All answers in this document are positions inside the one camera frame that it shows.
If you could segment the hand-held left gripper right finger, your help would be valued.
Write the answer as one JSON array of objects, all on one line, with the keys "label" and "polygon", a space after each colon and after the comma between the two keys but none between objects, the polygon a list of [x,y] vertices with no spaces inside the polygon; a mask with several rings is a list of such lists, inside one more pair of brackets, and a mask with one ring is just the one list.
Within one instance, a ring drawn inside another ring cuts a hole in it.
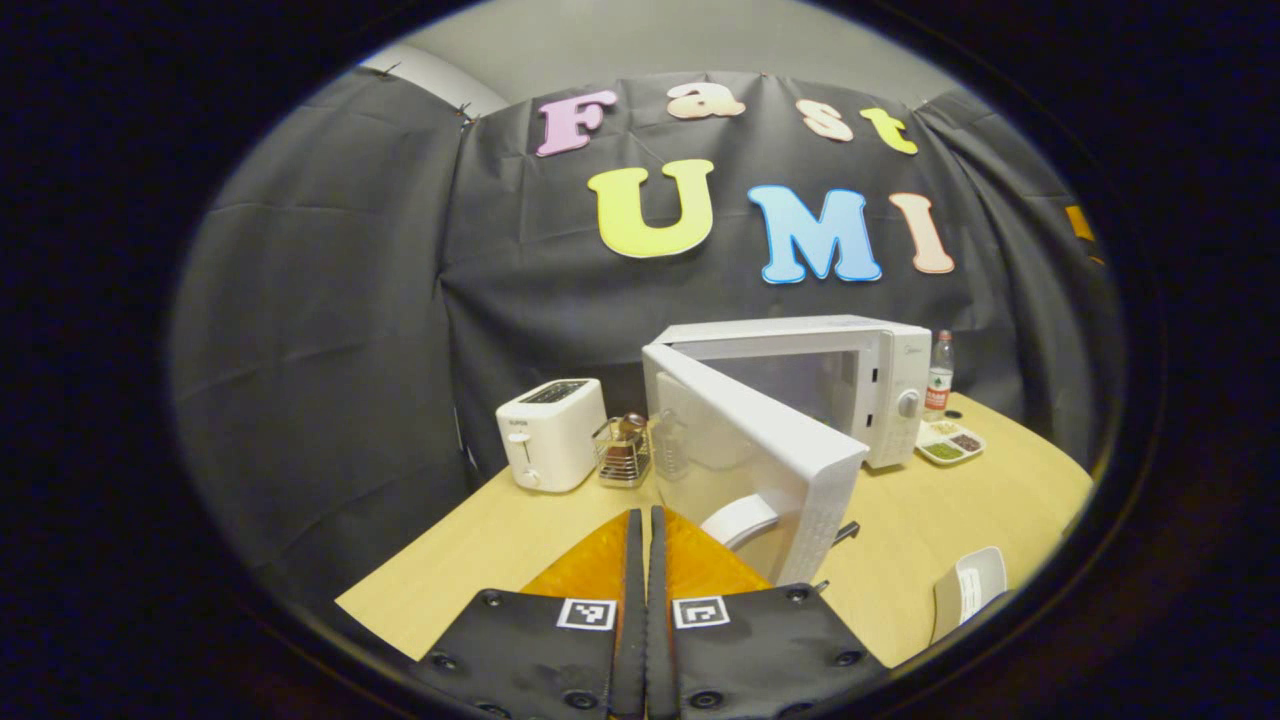
[{"label": "hand-held left gripper right finger", "polygon": [[814,585],[772,585],[696,524],[652,507],[649,717],[801,719],[888,676]]}]

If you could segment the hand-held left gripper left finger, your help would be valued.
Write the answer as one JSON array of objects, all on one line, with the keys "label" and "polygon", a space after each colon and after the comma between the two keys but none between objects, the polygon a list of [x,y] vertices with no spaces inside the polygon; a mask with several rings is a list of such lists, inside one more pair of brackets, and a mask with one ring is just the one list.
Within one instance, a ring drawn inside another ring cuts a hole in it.
[{"label": "hand-held left gripper left finger", "polygon": [[503,719],[645,714],[643,512],[589,533],[521,591],[479,591],[415,676]]}]

